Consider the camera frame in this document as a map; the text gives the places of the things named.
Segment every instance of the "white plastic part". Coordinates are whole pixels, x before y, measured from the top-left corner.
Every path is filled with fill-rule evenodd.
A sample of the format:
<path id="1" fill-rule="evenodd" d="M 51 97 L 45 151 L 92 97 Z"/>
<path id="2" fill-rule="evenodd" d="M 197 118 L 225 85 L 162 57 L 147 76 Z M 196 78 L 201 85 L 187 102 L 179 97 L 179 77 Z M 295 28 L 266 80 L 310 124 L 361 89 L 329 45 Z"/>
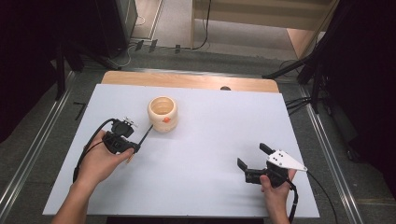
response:
<path id="1" fill-rule="evenodd" d="M 269 155 L 267 160 L 272 164 L 282 168 L 308 171 L 308 169 L 304 165 L 299 163 L 292 156 L 282 150 L 277 150 L 273 154 Z"/>

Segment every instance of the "hand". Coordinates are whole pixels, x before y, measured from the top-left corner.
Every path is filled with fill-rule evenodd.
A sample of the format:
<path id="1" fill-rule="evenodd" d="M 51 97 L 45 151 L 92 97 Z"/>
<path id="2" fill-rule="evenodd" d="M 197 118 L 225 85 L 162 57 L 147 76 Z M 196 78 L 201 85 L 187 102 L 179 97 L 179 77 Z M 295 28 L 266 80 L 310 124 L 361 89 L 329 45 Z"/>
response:
<path id="1" fill-rule="evenodd" d="M 290 181 L 294 178 L 296 170 L 289 170 Z M 262 192 L 264 193 L 265 206 L 274 223 L 289 223 L 286 213 L 286 200 L 288 199 L 290 184 L 283 183 L 276 189 L 272 188 L 271 181 L 266 175 L 260 176 Z"/>
<path id="2" fill-rule="evenodd" d="M 84 183 L 86 187 L 95 188 L 100 182 L 107 179 L 116 167 L 132 156 L 134 150 L 129 148 L 119 155 L 111 153 L 102 138 L 106 132 L 101 130 L 92 140 L 88 148 L 93 147 L 83 159 L 78 172 L 76 183 Z"/>

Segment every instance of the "floor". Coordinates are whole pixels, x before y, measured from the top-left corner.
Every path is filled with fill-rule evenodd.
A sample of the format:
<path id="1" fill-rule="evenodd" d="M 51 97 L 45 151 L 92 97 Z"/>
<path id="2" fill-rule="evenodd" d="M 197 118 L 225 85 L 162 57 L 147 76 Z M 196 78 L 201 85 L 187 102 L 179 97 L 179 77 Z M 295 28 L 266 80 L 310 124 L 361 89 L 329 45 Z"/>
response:
<path id="1" fill-rule="evenodd" d="M 147 37 L 139 36 L 132 40 L 136 42 L 145 39 L 145 46 L 141 50 L 130 48 L 119 58 L 114 59 L 114 62 L 128 63 L 129 61 L 123 70 L 166 69 L 176 72 L 210 72 L 223 76 L 261 78 L 261 75 L 271 74 L 291 63 L 292 60 L 296 60 L 285 29 L 241 27 L 238 24 L 214 21 L 209 23 L 208 43 L 210 45 L 206 44 L 204 48 L 197 51 L 183 51 L 175 54 L 175 50 L 170 48 L 176 44 L 181 46 L 190 44 L 190 39 L 186 37 L 186 34 L 190 34 L 188 28 L 191 20 L 175 20 L 175 16 L 189 17 L 189 2 L 164 0 L 158 14 L 158 22 L 151 33 L 152 37 L 148 32 Z M 203 27 L 202 21 L 195 21 L 195 27 L 197 29 Z M 199 45 L 204 39 L 204 32 L 197 30 L 196 34 L 196 45 Z M 158 39 L 157 47 L 153 52 L 149 52 L 149 45 L 153 39 Z M 84 63 L 86 66 L 83 72 L 71 73 L 68 93 L 62 102 L 53 102 L 56 87 L 52 87 L 21 121 L 8 140 L 0 144 L 0 169 L 2 171 L 0 172 L 0 188 L 4 196 L 8 196 L 7 190 L 10 187 L 16 187 L 11 192 L 16 196 L 13 200 L 4 202 L 2 198 L 0 223 L 50 222 L 50 217 L 43 217 L 41 214 L 77 130 L 80 120 L 78 113 L 81 109 L 78 103 L 89 102 L 95 84 L 100 83 L 106 71 L 100 64 L 89 58 L 84 58 Z M 301 97 L 304 95 L 304 90 L 310 88 L 309 85 L 303 88 L 299 86 L 295 81 L 297 75 L 296 71 L 292 71 L 276 80 L 285 100 Z M 55 120 L 46 120 L 46 116 L 43 115 L 52 113 L 53 107 L 59 107 L 60 112 L 53 115 Z M 322 126 L 325 133 L 320 134 L 318 131 L 313 122 L 313 120 L 317 121 L 316 119 L 319 119 L 317 124 Z M 334 223 L 335 215 L 339 223 L 394 223 L 396 202 L 389 194 L 381 174 L 369 164 L 348 160 L 346 143 L 337 132 L 332 119 L 326 115 L 324 107 L 319 107 L 317 116 L 312 115 L 310 106 L 303 108 L 290 116 L 290 121 L 305 164 L 313 170 L 335 206 L 334 213 L 326 195 L 311 179 L 320 218 L 296 219 L 295 223 Z M 49 129 L 47 133 L 43 133 L 41 125 L 46 123 Z M 44 136 L 43 142 L 35 140 L 38 133 Z M 329 140 L 327 145 L 326 142 L 323 145 L 320 137 Z M 328 160 L 326 154 L 329 150 L 324 148 L 331 149 L 335 161 Z M 26 162 L 33 164 L 32 166 L 23 165 Z M 341 173 L 332 171 L 334 165 L 339 166 Z M 16 175 L 21 170 L 24 170 L 27 175 Z M 336 181 L 340 178 L 339 175 L 345 180 L 353 201 L 345 200 L 340 196 L 345 193 Z M 350 215 L 346 210 L 348 206 L 357 206 L 359 214 Z M 106 218 L 89 216 L 87 223 L 106 223 Z"/>

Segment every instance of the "forearm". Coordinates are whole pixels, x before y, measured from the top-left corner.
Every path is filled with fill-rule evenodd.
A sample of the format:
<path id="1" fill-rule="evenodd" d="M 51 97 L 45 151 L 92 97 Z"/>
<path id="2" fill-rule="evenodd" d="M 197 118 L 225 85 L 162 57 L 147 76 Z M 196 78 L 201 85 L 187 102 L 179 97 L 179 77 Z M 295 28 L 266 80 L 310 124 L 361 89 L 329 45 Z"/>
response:
<path id="1" fill-rule="evenodd" d="M 89 199 L 94 187 L 83 183 L 74 183 L 63 205 L 52 220 L 53 224 L 85 223 Z"/>

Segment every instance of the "person's left hand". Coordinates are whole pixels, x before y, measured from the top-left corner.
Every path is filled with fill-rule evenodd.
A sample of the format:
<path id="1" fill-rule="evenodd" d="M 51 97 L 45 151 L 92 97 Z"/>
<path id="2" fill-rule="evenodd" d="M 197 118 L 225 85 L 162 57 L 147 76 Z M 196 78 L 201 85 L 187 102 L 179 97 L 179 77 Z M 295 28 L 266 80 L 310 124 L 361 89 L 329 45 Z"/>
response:
<path id="1" fill-rule="evenodd" d="M 86 187 L 92 189 L 100 182 L 107 179 L 120 163 L 127 160 L 134 153 L 133 148 L 129 148 L 119 155 L 111 153 L 102 142 L 102 138 L 105 134 L 106 132 L 101 130 L 93 138 L 88 148 L 99 144 L 87 153 L 79 167 L 76 182 L 83 182 Z"/>

